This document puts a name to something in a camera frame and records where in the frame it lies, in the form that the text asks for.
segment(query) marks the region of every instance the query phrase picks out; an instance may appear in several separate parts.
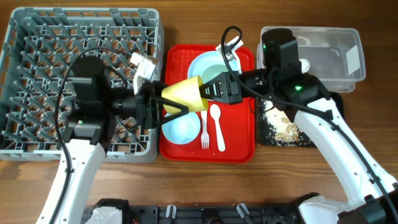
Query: light blue plate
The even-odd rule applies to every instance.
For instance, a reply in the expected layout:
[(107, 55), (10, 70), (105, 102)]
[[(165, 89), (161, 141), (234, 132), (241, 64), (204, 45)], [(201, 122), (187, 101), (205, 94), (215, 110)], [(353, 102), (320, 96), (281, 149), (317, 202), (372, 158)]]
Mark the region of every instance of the light blue plate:
[[(229, 65), (232, 70), (238, 70), (236, 60), (230, 61)], [(220, 57), (217, 51), (205, 52), (197, 56), (190, 64), (188, 69), (188, 78), (199, 75), (203, 80), (203, 83), (206, 83), (221, 72), (227, 71), (228, 69), (225, 67), (224, 60)]]
[(163, 135), (174, 144), (188, 144), (199, 134), (200, 120), (196, 113), (191, 112), (180, 118), (162, 125)]

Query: plastic fork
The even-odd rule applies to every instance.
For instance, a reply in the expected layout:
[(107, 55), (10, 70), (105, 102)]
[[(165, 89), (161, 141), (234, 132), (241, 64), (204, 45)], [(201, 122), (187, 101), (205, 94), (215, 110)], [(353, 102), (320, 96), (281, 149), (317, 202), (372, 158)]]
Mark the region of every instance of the plastic fork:
[(200, 136), (201, 147), (202, 149), (208, 149), (210, 138), (209, 134), (207, 133), (207, 111), (201, 111), (200, 116), (201, 116), (201, 126), (202, 126), (202, 133)]

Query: white label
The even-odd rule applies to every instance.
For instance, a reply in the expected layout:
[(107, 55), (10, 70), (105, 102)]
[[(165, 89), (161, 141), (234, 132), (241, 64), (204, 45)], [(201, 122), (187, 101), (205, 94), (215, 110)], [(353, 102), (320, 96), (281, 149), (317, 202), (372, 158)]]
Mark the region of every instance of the white label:
[(359, 55), (358, 55), (358, 46), (355, 45), (351, 50), (346, 53), (347, 57), (347, 66), (348, 66), (348, 75), (351, 75), (353, 72), (357, 71), (360, 68), (359, 63)]

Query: gray dish rack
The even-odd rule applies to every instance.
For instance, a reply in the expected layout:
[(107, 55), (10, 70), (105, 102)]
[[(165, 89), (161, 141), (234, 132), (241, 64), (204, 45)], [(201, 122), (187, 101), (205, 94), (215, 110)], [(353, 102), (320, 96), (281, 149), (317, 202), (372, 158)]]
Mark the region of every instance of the gray dish rack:
[[(70, 60), (94, 46), (140, 52), (159, 60), (164, 29), (155, 9), (20, 7), (10, 18), (0, 56), (0, 159), (51, 161), (61, 151), (54, 130), (54, 106)], [(136, 68), (110, 51), (93, 50), (129, 80)], [(112, 87), (121, 79), (111, 75)], [(71, 77), (62, 93), (58, 123), (63, 126), (75, 97)], [(106, 162), (150, 162), (157, 156), (158, 129), (131, 130), (134, 118), (119, 120)]]

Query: white spoon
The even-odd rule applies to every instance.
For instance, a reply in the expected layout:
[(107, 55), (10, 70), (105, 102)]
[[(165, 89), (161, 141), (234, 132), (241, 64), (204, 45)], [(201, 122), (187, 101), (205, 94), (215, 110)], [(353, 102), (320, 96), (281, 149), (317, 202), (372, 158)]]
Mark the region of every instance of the white spoon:
[(218, 107), (217, 105), (212, 105), (210, 107), (210, 115), (214, 119), (214, 122), (216, 123), (218, 150), (220, 150), (220, 152), (224, 152), (225, 151), (225, 142), (224, 142), (223, 133), (221, 132), (221, 127), (220, 127), (220, 116), (221, 116), (220, 107)]

